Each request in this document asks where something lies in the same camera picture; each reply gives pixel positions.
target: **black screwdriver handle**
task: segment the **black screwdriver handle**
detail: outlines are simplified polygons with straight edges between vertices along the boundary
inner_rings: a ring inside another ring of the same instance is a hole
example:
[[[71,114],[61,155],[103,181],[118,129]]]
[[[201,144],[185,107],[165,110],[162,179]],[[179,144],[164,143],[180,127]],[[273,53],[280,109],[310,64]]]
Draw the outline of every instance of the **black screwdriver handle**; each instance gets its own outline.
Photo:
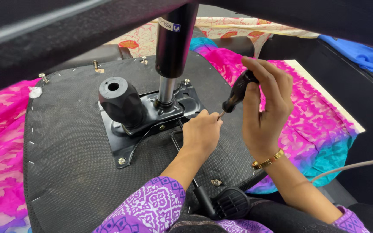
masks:
[[[232,86],[230,97],[223,103],[223,110],[231,113],[235,106],[244,100],[247,84],[250,82],[260,83],[252,71],[245,70]]]

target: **bangle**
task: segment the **bangle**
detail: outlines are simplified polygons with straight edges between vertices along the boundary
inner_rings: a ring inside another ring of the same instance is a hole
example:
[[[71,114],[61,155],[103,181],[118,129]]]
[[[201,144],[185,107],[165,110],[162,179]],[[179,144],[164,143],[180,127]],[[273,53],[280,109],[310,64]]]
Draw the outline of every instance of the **bangle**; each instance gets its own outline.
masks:
[[[264,161],[260,164],[257,161],[254,161],[251,165],[255,170],[262,169],[262,168],[265,168],[268,165],[272,164],[273,162],[275,162],[276,160],[281,158],[283,155],[284,155],[284,151],[280,148],[280,150],[273,157],[269,158],[268,160],[266,160],[266,161]]]

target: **right hand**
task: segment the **right hand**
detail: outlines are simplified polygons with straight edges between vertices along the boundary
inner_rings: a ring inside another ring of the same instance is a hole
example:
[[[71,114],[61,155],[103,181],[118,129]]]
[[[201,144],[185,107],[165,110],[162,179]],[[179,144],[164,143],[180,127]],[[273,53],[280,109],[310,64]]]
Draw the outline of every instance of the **right hand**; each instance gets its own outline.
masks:
[[[248,150],[255,160],[264,162],[278,152],[278,137],[293,111],[290,99],[293,78],[265,60],[245,56],[241,62],[259,80],[266,97],[265,110],[260,112],[259,86],[255,82],[247,85],[242,125],[242,135]]]

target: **hole in knob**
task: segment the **hole in knob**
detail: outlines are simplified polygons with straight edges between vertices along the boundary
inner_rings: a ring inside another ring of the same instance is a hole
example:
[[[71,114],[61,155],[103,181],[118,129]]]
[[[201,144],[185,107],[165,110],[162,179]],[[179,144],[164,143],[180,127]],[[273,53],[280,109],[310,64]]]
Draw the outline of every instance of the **hole in knob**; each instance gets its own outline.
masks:
[[[119,84],[113,82],[107,87],[110,91],[116,91],[119,88]]]

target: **left hand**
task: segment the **left hand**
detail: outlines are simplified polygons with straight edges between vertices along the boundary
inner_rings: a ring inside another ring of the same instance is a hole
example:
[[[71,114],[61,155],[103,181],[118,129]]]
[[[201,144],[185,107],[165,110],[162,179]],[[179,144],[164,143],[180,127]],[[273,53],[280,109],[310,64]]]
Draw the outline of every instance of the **left hand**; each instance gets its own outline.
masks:
[[[205,162],[215,150],[220,139],[222,120],[217,121],[220,114],[213,112],[208,114],[202,110],[197,117],[184,124],[184,146],[182,150],[194,151]]]

